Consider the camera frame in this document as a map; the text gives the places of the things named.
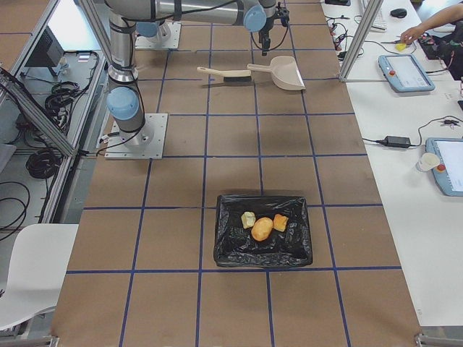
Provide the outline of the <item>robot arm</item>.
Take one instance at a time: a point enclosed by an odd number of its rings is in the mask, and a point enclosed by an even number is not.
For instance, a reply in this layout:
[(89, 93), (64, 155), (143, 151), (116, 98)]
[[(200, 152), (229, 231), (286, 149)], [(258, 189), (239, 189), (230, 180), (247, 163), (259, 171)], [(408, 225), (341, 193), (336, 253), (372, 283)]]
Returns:
[(107, 1), (110, 10), (109, 95), (106, 105), (127, 147), (146, 146), (154, 129), (148, 125), (137, 85), (135, 43), (144, 37), (162, 43), (171, 36), (167, 20), (242, 26), (257, 33), (263, 55), (270, 51), (274, 22), (289, 24), (289, 10), (277, 1)]

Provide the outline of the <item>person's hand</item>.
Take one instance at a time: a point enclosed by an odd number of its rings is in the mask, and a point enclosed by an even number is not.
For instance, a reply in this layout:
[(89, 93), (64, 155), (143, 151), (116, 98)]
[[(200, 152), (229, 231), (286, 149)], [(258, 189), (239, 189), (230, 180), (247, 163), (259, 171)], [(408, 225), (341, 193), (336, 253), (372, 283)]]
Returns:
[(400, 35), (400, 42), (405, 43), (405, 44), (410, 44), (413, 43), (415, 40), (417, 40), (425, 30), (423, 30), (419, 25), (411, 27), (407, 30), (405, 30), (401, 35)]

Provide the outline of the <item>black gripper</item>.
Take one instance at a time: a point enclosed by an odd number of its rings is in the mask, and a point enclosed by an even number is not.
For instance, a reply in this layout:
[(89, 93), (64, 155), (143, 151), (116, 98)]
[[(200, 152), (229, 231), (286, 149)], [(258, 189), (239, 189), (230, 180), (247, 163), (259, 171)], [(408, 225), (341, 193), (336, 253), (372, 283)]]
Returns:
[(285, 6), (282, 6), (280, 1), (260, 1), (259, 4), (263, 7), (266, 14), (266, 23), (258, 31), (258, 42), (261, 45), (262, 56), (266, 56), (271, 47), (270, 31), (273, 29), (275, 21), (279, 21), (286, 28), (278, 46), (284, 42), (289, 31), (289, 10)]

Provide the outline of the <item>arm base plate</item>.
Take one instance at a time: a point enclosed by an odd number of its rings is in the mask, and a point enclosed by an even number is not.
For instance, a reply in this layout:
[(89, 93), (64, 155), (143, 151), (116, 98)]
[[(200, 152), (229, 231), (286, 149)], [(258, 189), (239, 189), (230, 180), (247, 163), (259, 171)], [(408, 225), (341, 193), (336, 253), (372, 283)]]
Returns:
[(180, 22), (138, 22), (136, 24), (137, 50), (175, 50), (179, 46)]
[(147, 113), (144, 127), (133, 137), (132, 134), (120, 132), (113, 121), (111, 131), (118, 134), (109, 138), (109, 148), (104, 152), (105, 159), (162, 159), (167, 123), (167, 113)]

